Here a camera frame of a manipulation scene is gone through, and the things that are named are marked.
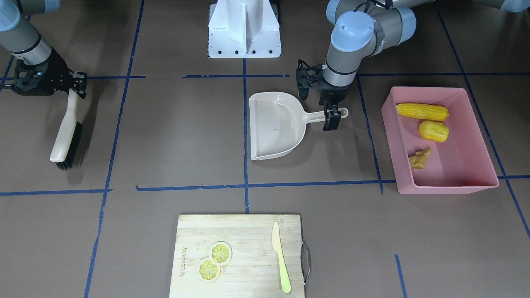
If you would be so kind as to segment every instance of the cutting board handle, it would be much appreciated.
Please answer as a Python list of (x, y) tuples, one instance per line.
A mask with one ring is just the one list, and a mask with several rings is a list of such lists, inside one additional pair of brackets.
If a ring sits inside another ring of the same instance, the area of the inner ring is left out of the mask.
[(307, 278), (311, 273), (311, 254), (309, 253), (309, 248), (305, 245), (304, 240), (302, 239), (302, 250), (306, 251), (307, 254), (307, 273), (304, 274), (304, 260), (302, 259), (303, 253), (300, 253), (300, 264), (302, 264), (302, 273), (304, 274), (304, 285), (307, 283)]

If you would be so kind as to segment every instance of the printed lemon slice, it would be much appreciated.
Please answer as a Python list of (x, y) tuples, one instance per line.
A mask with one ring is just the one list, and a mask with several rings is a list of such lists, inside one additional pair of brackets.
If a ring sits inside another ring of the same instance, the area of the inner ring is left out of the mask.
[(232, 248), (224, 241), (215, 242), (211, 246), (211, 259), (212, 262), (219, 266), (224, 266), (230, 262), (232, 258)]
[(197, 268), (199, 278), (205, 283), (214, 282), (221, 274), (221, 267), (214, 264), (210, 258), (203, 259)]

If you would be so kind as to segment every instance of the cutting board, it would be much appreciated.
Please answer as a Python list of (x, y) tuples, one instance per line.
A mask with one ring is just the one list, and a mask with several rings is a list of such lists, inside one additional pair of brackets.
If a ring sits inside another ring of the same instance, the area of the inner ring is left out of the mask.
[[(281, 290), (278, 257), (272, 249), (272, 225), (280, 225), (281, 245), (291, 292)], [(201, 281), (199, 262), (212, 244), (225, 241), (232, 258), (212, 283)], [(304, 298), (299, 215), (180, 215), (176, 228), (170, 298)]]

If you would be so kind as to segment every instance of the pink plastic container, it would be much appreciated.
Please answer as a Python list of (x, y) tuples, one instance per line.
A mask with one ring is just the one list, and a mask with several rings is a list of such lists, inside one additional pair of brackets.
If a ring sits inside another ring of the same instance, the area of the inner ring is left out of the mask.
[[(405, 102), (444, 106), (449, 118), (449, 138), (443, 143), (424, 140), (418, 126), (423, 121), (398, 115)], [(404, 195), (470, 194), (499, 186), (473, 108), (462, 88), (393, 87), (382, 109), (397, 190)], [(432, 148), (425, 169), (412, 169), (409, 156)]]

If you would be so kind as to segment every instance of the black bristles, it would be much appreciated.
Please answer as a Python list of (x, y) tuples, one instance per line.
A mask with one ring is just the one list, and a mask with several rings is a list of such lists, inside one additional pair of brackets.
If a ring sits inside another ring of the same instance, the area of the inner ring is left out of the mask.
[(63, 162), (55, 163), (61, 170), (69, 170), (74, 166), (75, 155), (77, 154), (77, 149), (81, 143), (82, 132), (83, 125), (77, 122), (75, 125), (74, 135), (72, 136), (72, 142), (70, 143), (70, 148), (68, 148), (68, 154), (66, 154), (66, 159)]

